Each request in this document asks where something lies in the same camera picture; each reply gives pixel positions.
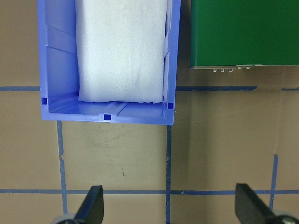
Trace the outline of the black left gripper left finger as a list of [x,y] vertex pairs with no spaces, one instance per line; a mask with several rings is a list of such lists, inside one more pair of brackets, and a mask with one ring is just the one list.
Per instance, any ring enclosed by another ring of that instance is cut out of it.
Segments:
[[77,211],[74,220],[78,224],[101,224],[104,218],[103,187],[92,186]]

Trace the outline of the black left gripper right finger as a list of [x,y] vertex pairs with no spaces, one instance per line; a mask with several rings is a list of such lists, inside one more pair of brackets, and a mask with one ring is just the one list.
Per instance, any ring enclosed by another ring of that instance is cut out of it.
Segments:
[[235,186],[235,214],[241,224],[270,224],[276,215],[248,184]]

